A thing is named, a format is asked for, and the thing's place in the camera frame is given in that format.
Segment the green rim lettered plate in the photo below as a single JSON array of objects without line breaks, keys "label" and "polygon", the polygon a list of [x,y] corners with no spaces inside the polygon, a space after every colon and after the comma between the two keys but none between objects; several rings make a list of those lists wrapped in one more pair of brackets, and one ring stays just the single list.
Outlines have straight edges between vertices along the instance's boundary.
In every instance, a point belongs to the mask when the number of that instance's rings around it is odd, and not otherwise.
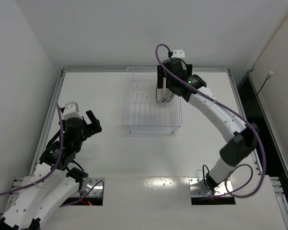
[{"label": "green rim lettered plate", "polygon": [[167,88],[159,89],[160,92],[160,103],[164,103],[167,101],[170,91]]}]

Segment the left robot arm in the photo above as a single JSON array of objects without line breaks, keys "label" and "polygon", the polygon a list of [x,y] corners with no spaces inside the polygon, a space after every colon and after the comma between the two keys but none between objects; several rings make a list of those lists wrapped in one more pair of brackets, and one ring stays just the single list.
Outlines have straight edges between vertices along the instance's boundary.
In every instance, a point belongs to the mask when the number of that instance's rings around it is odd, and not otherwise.
[{"label": "left robot arm", "polygon": [[91,110],[86,111],[90,123],[78,111],[62,110],[60,129],[46,146],[36,165],[29,184],[25,185],[16,201],[0,215],[0,230],[41,230],[45,223],[73,194],[80,197],[71,202],[81,202],[97,185],[82,169],[68,168],[81,150],[83,142],[102,131],[99,120]]}]

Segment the white plate floral emblem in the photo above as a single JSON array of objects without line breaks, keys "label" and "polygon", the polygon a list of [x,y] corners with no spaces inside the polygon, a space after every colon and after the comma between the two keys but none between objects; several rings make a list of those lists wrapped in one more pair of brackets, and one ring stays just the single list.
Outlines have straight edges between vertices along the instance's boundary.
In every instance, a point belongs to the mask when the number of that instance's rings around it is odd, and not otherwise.
[{"label": "white plate floral emblem", "polygon": [[171,92],[171,93],[169,94],[166,102],[167,102],[167,103],[170,103],[170,102],[173,100],[174,96],[175,96],[175,94]]}]

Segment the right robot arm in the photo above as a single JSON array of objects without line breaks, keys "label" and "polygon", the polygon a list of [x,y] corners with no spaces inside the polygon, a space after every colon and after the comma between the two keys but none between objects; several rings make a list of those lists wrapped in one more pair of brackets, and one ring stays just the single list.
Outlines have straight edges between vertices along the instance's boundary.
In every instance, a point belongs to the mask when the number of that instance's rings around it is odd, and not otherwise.
[{"label": "right robot arm", "polygon": [[162,62],[166,87],[197,108],[220,132],[226,145],[215,166],[206,174],[204,185],[213,191],[255,148],[257,141],[246,123],[217,104],[216,97],[198,75],[190,75],[177,57]]}]

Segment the sunburst pattern plate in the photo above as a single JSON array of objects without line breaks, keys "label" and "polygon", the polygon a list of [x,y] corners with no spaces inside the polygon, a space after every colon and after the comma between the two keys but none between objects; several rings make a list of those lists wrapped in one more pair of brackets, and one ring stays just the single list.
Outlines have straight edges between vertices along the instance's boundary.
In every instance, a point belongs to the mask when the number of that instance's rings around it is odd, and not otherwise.
[{"label": "sunburst pattern plate", "polygon": [[163,89],[162,88],[158,88],[156,87],[156,91],[155,91],[155,98],[156,98],[156,102],[160,103],[161,99],[162,99],[162,93],[163,93]]}]

